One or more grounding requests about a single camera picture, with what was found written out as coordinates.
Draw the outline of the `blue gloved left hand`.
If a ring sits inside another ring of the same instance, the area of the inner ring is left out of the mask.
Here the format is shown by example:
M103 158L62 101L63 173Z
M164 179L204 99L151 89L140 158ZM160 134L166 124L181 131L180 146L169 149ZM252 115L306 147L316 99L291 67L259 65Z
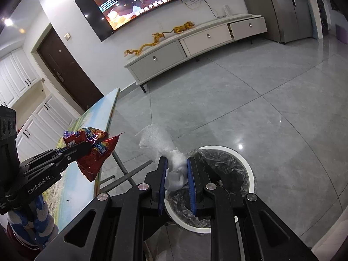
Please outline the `blue gloved left hand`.
M24 209L9 211L7 219L17 241L30 249L43 249L58 235L42 194Z

